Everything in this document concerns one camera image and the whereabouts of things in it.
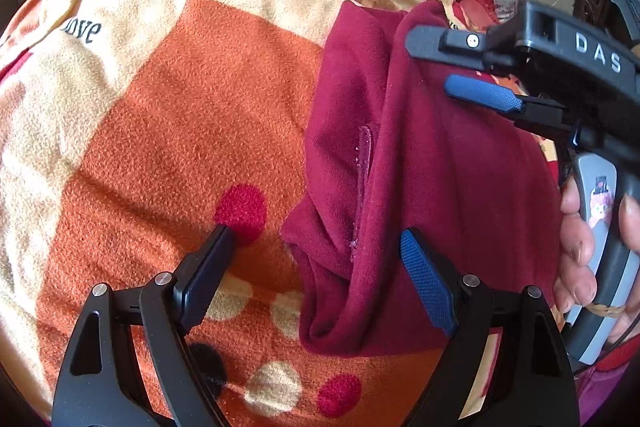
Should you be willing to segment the person's right hand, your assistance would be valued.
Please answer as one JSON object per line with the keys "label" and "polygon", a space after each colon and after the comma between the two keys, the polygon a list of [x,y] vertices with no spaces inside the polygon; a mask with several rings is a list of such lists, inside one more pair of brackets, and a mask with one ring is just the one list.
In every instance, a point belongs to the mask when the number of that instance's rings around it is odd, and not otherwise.
{"label": "person's right hand", "polygon": [[[561,313],[574,305],[587,306],[597,294],[596,277],[587,267],[594,253],[594,238],[589,225],[579,213],[580,198],[574,176],[562,187],[561,256],[558,274],[552,286],[554,302]],[[640,208],[630,195],[625,195],[618,210],[620,235],[635,254],[640,247]]]}

